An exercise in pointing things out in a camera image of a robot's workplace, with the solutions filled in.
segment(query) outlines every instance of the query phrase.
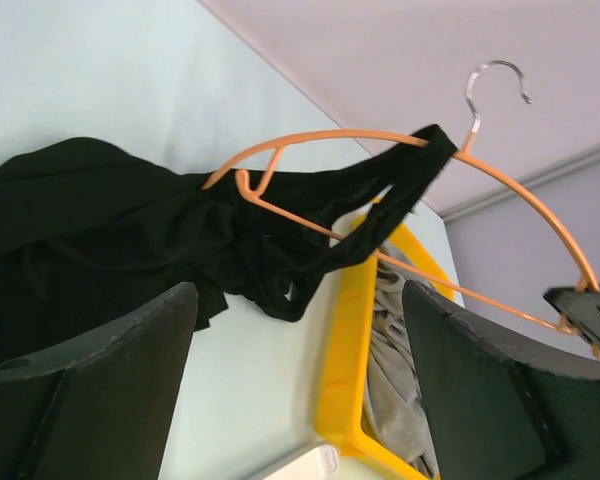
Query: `metal hook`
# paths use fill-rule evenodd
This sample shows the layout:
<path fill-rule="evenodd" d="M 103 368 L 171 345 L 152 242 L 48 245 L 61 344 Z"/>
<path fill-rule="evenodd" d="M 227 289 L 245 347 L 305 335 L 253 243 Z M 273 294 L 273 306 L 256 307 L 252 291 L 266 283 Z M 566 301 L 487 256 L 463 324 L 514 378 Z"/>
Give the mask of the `metal hook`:
<path fill-rule="evenodd" d="M 522 73 L 522 71 L 516 65 L 505 60 L 492 60 L 491 62 L 483 63 L 474 70 L 474 72 L 469 77 L 469 80 L 467 80 L 467 92 L 465 94 L 467 104 L 469 105 L 469 109 L 471 109 L 471 113 L 473 113 L 473 127 L 471 127 L 471 133 L 473 135 L 475 135 L 478 129 L 480 128 L 480 114 L 478 113 L 478 110 L 476 110 L 476 107 L 473 104 L 473 84 L 475 83 L 476 78 L 478 78 L 478 75 L 480 75 L 483 70 L 486 70 L 487 68 L 492 67 L 494 65 L 504 65 L 505 67 L 509 67 L 511 70 L 513 70 L 516 73 L 516 75 L 518 75 L 518 80 L 520 80 L 520 96 L 529 105 L 533 103 L 533 100 L 531 100 L 529 95 L 527 95 L 527 79 L 525 78 L 524 73 Z"/>

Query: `coat hanger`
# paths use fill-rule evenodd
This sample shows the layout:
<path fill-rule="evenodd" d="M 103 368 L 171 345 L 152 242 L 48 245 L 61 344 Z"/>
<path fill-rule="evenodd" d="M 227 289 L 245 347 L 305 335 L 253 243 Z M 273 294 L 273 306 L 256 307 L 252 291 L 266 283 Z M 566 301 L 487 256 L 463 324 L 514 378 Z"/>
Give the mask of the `coat hanger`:
<path fill-rule="evenodd" d="M 585 290 L 599 292 L 600 284 L 598 282 L 595 272 L 593 271 L 593 268 L 591 267 L 591 264 L 587 260 L 584 252 L 582 251 L 582 249 L 580 248 L 578 243 L 575 241 L 575 239 L 573 238 L 571 233 L 562 224 L 562 222 L 558 219 L 558 217 L 556 217 L 556 215 L 544 203 L 542 203 L 535 195 L 533 195 L 529 190 L 524 188 L 522 185 L 520 185 L 514 179 L 505 175 L 504 173 L 500 172 L 499 170 L 493 168 L 492 166 L 483 162 L 482 160 L 479 160 L 478 158 L 474 157 L 473 155 L 471 155 L 469 153 L 469 151 L 473 145 L 473 142 L 475 140 L 476 134 L 478 133 L 478 130 L 480 128 L 480 123 L 481 123 L 480 114 L 478 113 L 478 111 L 473 103 L 473 96 L 472 96 L 473 95 L 473 86 L 474 86 L 474 83 L 475 83 L 476 79 L 478 78 L 478 76 L 484 70 L 486 70 L 487 68 L 490 68 L 494 65 L 502 65 L 502 66 L 512 69 L 518 76 L 518 80 L 520 83 L 520 96 L 526 103 L 528 103 L 528 104 L 533 103 L 531 98 L 529 98 L 529 96 L 527 94 L 527 82 L 526 82 L 525 76 L 516 65 L 514 65 L 511 62 L 504 61 L 504 60 L 493 60 L 493 61 L 490 61 L 490 62 L 480 65 L 469 77 L 469 80 L 467 81 L 467 87 L 466 87 L 466 93 L 465 93 L 465 98 L 466 98 L 467 104 L 469 105 L 469 108 L 470 108 L 471 113 L 473 114 L 473 118 L 474 118 L 473 126 L 471 128 L 471 131 L 467 135 L 467 138 L 464 142 L 464 146 L 462 147 L 461 150 L 459 150 L 458 152 L 456 152 L 453 155 L 453 158 L 461 161 L 462 163 L 470 165 L 470 166 L 486 173 L 490 177 L 496 179 L 497 181 L 499 181 L 500 183 L 502 183 L 503 185 L 507 186 L 508 188 L 513 190 L 515 193 L 520 195 L 529 205 L 531 205 L 531 207 L 533 207 L 533 209 L 536 210 L 542 216 L 542 218 L 544 218 L 545 221 L 551 226 L 551 228 L 558 235 L 558 237 L 560 237 L 560 239 L 564 243 L 565 247 L 571 254 L 571 257 L 573 258 L 576 265 L 580 269 L 581 278 L 580 278 L 575 290 L 578 292 L 582 292 Z M 333 138 L 369 138 L 369 139 L 377 139 L 377 140 L 389 140 L 392 142 L 414 145 L 414 146 L 417 146 L 420 148 L 422 148 L 428 144 L 428 142 L 426 140 L 422 140 L 420 138 L 416 138 L 416 137 L 413 137 L 410 135 L 403 135 L 400 133 L 385 132 L 385 131 L 380 131 L 380 130 L 341 129 L 341 130 L 322 130 L 322 131 L 315 131 L 315 132 L 296 133 L 296 134 L 286 135 L 283 137 L 279 137 L 279 138 L 276 138 L 273 140 L 269 140 L 269 141 L 260 143 L 258 145 L 255 145 L 253 147 L 250 147 L 250 148 L 238 153 L 232 159 L 230 159 L 227 163 L 225 163 L 221 168 L 219 168 L 213 174 L 211 174 L 211 176 L 207 179 L 207 181 L 202 186 L 202 188 L 204 190 L 211 188 L 215 183 L 218 182 L 218 180 L 220 180 L 224 175 L 226 175 L 235 165 L 237 165 L 241 161 L 251 157 L 252 155 L 255 155 L 257 153 L 260 153 L 260 152 L 263 152 L 266 150 L 274 149 L 274 153 L 273 153 L 273 156 L 271 157 L 271 160 L 269 161 L 267 170 L 262 175 L 260 183 L 258 184 L 258 186 L 256 187 L 255 190 L 251 189 L 251 187 L 250 187 L 249 172 L 245 169 L 239 169 L 236 171 L 236 185 L 238 187 L 240 195 L 245 200 L 247 200 L 251 203 L 254 203 L 262 208 L 265 208 L 271 212 L 277 213 L 278 215 L 288 218 L 289 220 L 297 222 L 301 225 L 311 228 L 311 229 L 313 229 L 317 232 L 320 232 L 324 235 L 327 235 L 331 238 L 335 238 L 337 240 L 342 240 L 344 238 L 342 235 L 339 235 L 339 234 L 329 230 L 328 228 L 325 228 L 321 225 L 310 222 L 309 220 L 306 220 L 302 217 L 299 217 L 298 215 L 295 215 L 295 214 L 288 212 L 280 207 L 277 207 L 276 205 L 273 205 L 265 200 L 262 200 L 262 198 L 261 198 L 262 194 L 266 191 L 267 186 L 269 185 L 269 182 L 271 181 L 271 178 L 273 177 L 275 168 L 278 165 L 278 162 L 280 161 L 282 154 L 284 153 L 284 150 L 286 147 L 288 147 L 289 145 L 297 144 L 297 143 L 304 143 L 304 142 L 309 142 L 309 141 L 313 141 L 313 140 L 333 139 Z M 449 287 L 457 292 L 462 293 L 463 295 L 467 295 L 469 297 L 475 298 L 475 299 L 485 302 L 489 305 L 492 305 L 496 308 L 499 308 L 501 310 L 509 312 L 513 315 L 524 318 L 525 320 L 529 320 L 531 322 L 542 325 L 551 330 L 554 330 L 554 331 L 557 331 L 560 333 L 569 334 L 569 335 L 582 334 L 582 332 L 577 327 L 575 327 L 569 323 L 568 319 L 564 315 L 562 315 L 560 317 L 559 323 L 542 320 L 538 317 L 535 317 L 533 315 L 525 313 L 521 310 L 510 307 L 501 302 L 498 302 L 497 300 L 493 300 L 489 297 L 486 297 L 480 293 L 474 292 L 472 290 L 466 289 L 459 285 L 455 285 L 455 284 L 447 282 L 443 279 L 437 278 L 434 275 L 431 275 L 427 272 L 423 272 L 411 265 L 402 263 L 399 260 L 396 260 L 396 259 L 394 259 L 388 255 L 385 255 L 379 251 L 376 251 L 374 253 L 374 255 L 387 263 L 390 263 L 397 267 L 400 267 L 400 268 L 403 268 L 410 272 L 413 272 L 417 275 L 420 275 L 421 277 L 426 278 L 427 280 L 430 280 L 432 282 Z M 600 348 L 596 345 L 593 347 L 593 349 L 594 349 L 594 354 L 597 357 L 600 357 Z"/>

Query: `light blue wall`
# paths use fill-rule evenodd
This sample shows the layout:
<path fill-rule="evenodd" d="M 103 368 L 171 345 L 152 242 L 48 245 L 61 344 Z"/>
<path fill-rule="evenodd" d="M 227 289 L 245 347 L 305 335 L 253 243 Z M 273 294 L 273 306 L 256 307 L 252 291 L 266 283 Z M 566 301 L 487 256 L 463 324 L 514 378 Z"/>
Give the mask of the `light blue wall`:
<path fill-rule="evenodd" d="M 600 163 L 554 180 L 536 193 L 588 255 L 600 278 Z M 512 198 L 448 226 L 460 284 L 528 313 L 557 319 L 542 294 L 579 276 L 550 227 L 522 199 Z M 520 333 L 589 356 L 579 338 L 557 335 L 465 297 L 467 307 Z"/>

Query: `gray fabric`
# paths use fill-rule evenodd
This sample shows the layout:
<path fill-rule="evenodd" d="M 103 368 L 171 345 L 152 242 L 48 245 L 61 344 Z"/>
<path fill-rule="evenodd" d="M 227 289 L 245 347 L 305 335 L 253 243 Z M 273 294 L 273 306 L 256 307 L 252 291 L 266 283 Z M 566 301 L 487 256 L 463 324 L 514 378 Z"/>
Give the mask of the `gray fabric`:
<path fill-rule="evenodd" d="M 411 264 L 392 245 L 385 245 L 383 250 Z M 438 465 L 421 405 L 420 388 L 402 310 L 405 277 L 420 280 L 410 272 L 378 262 L 364 423 L 387 449 L 424 475 L 435 477 Z"/>

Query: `laundry basket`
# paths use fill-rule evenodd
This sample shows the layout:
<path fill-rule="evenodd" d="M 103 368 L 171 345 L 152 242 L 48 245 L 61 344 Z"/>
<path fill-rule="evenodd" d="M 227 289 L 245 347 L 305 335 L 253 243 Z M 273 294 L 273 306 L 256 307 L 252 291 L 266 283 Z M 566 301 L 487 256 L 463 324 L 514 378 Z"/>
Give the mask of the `laundry basket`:
<path fill-rule="evenodd" d="M 357 218 L 352 230 L 363 220 L 364 216 Z M 416 267 L 448 279 L 405 225 L 400 225 L 389 241 Z M 342 456 L 357 458 L 385 478 L 426 480 L 420 472 L 362 430 L 377 266 L 377 258 L 371 256 L 364 263 L 346 268 L 343 272 L 324 367 L 316 430 L 338 447 Z M 441 294 L 453 299 L 453 290 L 433 285 Z"/>

